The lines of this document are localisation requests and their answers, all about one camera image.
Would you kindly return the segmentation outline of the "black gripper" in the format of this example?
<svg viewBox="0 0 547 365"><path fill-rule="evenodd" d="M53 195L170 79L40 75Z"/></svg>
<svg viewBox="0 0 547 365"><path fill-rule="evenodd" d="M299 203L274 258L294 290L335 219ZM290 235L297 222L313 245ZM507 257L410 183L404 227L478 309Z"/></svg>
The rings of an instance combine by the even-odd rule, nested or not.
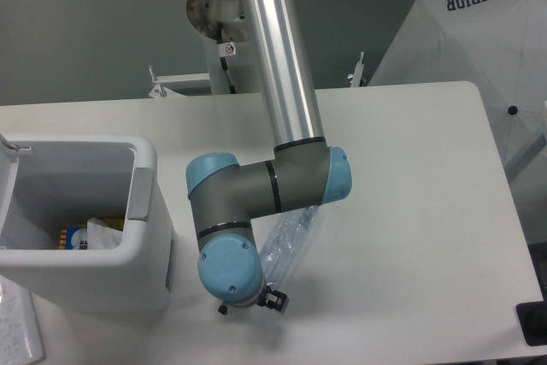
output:
<svg viewBox="0 0 547 365"><path fill-rule="evenodd" d="M282 291L273 290L267 284L263 284L254 295L243 301L221 303L218 312L226 315L230 307L246 309L254 305L260 305L277 312L285 312L287 308L287 295Z"/></svg>

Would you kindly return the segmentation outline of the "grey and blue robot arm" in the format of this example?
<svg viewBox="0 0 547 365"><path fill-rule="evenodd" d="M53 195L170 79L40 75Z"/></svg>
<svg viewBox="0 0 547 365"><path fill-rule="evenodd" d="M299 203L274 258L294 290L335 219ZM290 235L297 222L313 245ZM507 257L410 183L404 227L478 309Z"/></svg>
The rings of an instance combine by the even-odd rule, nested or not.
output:
<svg viewBox="0 0 547 365"><path fill-rule="evenodd" d="M186 13L222 62L231 47L250 43L275 142L264 162L240 165L215 152L188 165L198 275L222 314L254 305L283 312L288 298L267 280L251 222L346 198L350 163L326 143L293 0L188 0Z"/></svg>

